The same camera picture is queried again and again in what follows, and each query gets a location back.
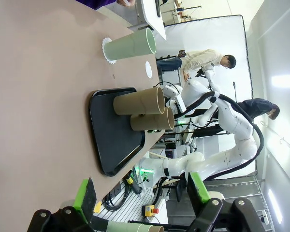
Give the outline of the white photo backdrop screen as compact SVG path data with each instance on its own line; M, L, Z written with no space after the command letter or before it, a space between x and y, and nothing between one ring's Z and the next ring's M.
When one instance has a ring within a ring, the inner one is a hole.
M175 24L165 28L166 40L157 38L156 57L213 49L233 55L235 68L215 68L213 82L222 94L242 102L254 97L248 61L247 37L242 16L223 16Z

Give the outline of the ceiling light panel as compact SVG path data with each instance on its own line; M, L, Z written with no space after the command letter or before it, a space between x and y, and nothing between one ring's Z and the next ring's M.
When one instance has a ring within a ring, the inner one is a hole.
M271 189L268 190L268 196L269 196L270 202L272 204L277 221L279 224L281 224L282 220L283 220L282 212L280 210L280 207L279 207L279 204L276 200L276 197Z
M273 76L272 85L275 87L290 88L290 75Z

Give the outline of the person in black coat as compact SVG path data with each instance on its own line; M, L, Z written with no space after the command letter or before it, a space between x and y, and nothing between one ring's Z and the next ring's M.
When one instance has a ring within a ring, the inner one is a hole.
M275 120L280 113L280 109L276 104L262 98L245 100L237 104L251 117L251 119L267 114L271 120Z

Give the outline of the pale green plastic cup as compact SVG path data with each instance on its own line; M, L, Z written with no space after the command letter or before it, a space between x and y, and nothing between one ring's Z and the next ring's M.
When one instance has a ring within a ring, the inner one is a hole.
M155 38L149 28L112 40L105 45L105 53L110 60L150 55L156 50Z
M108 221L106 232L138 232L141 224Z

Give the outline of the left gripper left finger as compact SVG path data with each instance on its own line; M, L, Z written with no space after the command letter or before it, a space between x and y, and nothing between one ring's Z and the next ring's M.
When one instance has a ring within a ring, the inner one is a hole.
M37 210L27 232L94 232L89 224L96 200L92 179L83 179L72 206L60 208L55 213Z

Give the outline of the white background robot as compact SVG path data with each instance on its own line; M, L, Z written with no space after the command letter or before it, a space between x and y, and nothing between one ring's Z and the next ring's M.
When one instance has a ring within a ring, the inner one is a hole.
M215 75L215 65L214 63L210 62L205 66L202 66L198 71L195 77L204 77L207 79L210 89L216 92L220 92L220 88L216 85L213 81L213 76Z

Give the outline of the white side table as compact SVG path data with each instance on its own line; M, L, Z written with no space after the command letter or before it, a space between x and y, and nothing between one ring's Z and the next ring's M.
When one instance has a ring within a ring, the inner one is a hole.
M141 18L166 41L167 38L162 16L157 17L155 0L136 0L136 3L140 8Z

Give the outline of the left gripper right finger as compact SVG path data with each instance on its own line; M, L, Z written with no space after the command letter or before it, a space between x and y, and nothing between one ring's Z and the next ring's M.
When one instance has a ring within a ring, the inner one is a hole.
M198 173L189 173L187 193L196 218L186 232L265 232L251 201L237 198L232 203L211 198Z

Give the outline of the yellow emergency stop button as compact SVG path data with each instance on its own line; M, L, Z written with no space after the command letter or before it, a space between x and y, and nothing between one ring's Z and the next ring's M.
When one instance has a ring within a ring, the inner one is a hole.
M141 215L144 217L151 217L159 213L159 209L154 205L143 205Z

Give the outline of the brown plastic cup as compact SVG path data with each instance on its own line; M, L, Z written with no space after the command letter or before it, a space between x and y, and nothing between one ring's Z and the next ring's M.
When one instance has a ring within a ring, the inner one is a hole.
M134 131L172 130L174 114L171 107L165 107L163 114L132 115L130 125Z
M118 115L163 114L165 111L164 93L161 87L153 87L116 96L113 108Z
M141 224L137 232L164 232L162 226Z

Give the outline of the grey slotted aluminium panel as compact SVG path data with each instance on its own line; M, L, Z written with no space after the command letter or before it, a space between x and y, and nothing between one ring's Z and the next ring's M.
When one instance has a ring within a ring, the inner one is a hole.
M131 192L126 199L123 206L115 211L111 212L106 210L103 206L101 207L98 213L94 213L95 216L98 216L103 219L119 221L119 222L128 222L129 220L142 221L142 206L146 204L150 204L154 201L155 196L153 194L153 190L148 188L144 190L141 194L136 195ZM159 197L158 202L155 207L159 209L159 213L155 214L153 217L149 217L148 221L153 223L162 223L168 224L168 215L166 208L166 201L168 200L168 196L165 193Z

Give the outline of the person's right forearm purple sleeve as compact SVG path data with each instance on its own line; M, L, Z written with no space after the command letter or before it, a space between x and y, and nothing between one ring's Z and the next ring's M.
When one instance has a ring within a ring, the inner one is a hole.
M76 0L76 1L94 10L97 10L103 6L116 2L116 0Z

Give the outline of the black plastic tray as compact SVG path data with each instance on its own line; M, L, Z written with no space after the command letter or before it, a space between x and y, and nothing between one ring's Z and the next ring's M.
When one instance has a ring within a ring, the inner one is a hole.
M106 176L115 176L144 147L145 132L132 130L131 116L117 115L113 109L116 96L135 91L133 87L97 90L89 99L92 139Z

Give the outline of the person in cream jacket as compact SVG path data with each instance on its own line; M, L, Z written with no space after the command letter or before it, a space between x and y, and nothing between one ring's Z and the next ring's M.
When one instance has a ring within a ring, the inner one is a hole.
M156 61L159 71L166 72L182 69L184 73L197 71L201 67L213 63L214 66L223 66L232 69L236 66L236 59L233 55L222 55L213 49L186 52L184 57L175 57Z

